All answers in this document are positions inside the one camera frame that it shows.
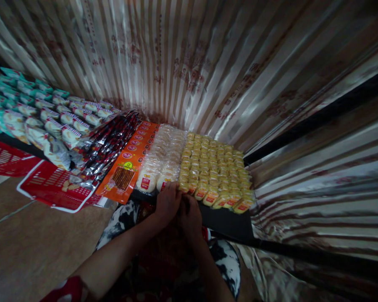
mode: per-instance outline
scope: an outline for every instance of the red plastic basket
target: red plastic basket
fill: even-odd
[[[0,175],[22,177],[41,159],[0,142]]]
[[[63,191],[70,172],[57,168],[42,160],[18,184],[17,190],[32,200],[50,205],[52,208],[76,213],[82,208],[96,204],[101,196],[83,187]]]

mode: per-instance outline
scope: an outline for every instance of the fabric backdrop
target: fabric backdrop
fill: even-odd
[[[247,151],[378,73],[378,6],[0,0],[0,57],[77,96]]]

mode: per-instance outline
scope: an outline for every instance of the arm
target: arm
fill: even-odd
[[[197,200],[190,195],[183,199],[189,202],[189,212],[184,201],[181,201],[181,222],[185,235],[199,262],[200,276],[206,289],[207,301],[234,301],[234,297],[218,270],[209,247],[202,236],[202,214]]]
[[[177,183],[167,183],[157,197],[154,214],[92,254],[71,275],[81,277],[92,297],[102,298],[126,269],[130,260],[176,215],[182,195],[182,192],[176,189]]]

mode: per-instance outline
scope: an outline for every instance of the forearm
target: forearm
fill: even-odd
[[[201,239],[191,245],[199,262],[199,272],[205,285],[207,301],[234,301],[231,291],[211,256],[207,243]]]
[[[157,216],[119,235],[92,254],[71,276],[80,276],[90,294],[100,299],[128,266],[140,249],[163,228]]]

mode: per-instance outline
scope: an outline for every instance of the tiled floor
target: tiled floor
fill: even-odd
[[[0,184],[0,219],[7,217],[0,222],[0,301],[44,297],[93,252],[113,212],[88,207],[68,214],[31,203],[16,191],[19,181]],[[252,274],[241,264],[238,301],[256,301]]]

